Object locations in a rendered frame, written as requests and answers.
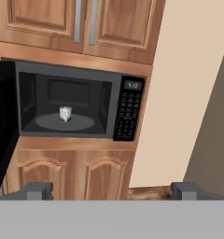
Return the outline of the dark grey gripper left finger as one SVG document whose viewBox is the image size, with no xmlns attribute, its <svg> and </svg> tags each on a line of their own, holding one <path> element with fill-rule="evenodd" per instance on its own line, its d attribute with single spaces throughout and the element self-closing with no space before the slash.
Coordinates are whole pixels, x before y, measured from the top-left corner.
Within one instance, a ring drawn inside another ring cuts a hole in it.
<svg viewBox="0 0 224 239">
<path fill-rule="evenodd" d="M 18 191 L 0 196 L 0 201 L 45 201 L 53 199 L 51 182 L 31 182 Z"/>
</svg>

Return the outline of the black microwave door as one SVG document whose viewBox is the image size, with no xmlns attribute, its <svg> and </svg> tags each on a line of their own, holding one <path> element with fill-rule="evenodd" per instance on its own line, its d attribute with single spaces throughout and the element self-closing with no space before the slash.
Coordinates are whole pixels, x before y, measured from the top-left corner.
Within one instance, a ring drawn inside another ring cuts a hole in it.
<svg viewBox="0 0 224 239">
<path fill-rule="evenodd" d="M 18 138 L 15 63 L 0 61 L 0 188 Z"/>
</svg>

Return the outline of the grey black microwave oven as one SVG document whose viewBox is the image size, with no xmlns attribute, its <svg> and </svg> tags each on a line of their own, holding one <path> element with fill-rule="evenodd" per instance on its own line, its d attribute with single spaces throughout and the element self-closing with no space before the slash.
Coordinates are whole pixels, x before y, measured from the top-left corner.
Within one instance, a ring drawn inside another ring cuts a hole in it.
<svg viewBox="0 0 224 239">
<path fill-rule="evenodd" d="M 145 79 L 56 64 L 17 62 L 20 132 L 133 141 Z M 60 107 L 71 106 L 68 122 Z"/>
</svg>

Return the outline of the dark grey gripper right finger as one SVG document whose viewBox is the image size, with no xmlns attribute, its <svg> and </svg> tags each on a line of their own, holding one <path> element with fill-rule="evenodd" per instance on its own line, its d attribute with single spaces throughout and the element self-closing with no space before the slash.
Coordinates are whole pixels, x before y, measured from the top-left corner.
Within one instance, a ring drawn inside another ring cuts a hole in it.
<svg viewBox="0 0 224 239">
<path fill-rule="evenodd" d="M 171 190 L 174 200 L 224 200 L 224 196 L 204 190 L 192 182 L 173 182 Z"/>
</svg>

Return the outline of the arched wooden cupboard door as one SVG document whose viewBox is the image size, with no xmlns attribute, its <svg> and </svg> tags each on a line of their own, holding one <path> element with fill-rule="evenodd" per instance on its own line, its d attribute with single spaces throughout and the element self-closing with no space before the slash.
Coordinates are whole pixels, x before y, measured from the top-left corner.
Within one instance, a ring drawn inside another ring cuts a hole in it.
<svg viewBox="0 0 224 239">
<path fill-rule="evenodd" d="M 77 152 L 77 200 L 126 200 L 135 150 L 100 149 Z"/>
<path fill-rule="evenodd" d="M 76 157 L 74 150 L 17 149 L 3 180 L 3 193 L 20 190 L 30 182 L 51 182 L 55 200 L 73 200 Z"/>
</svg>

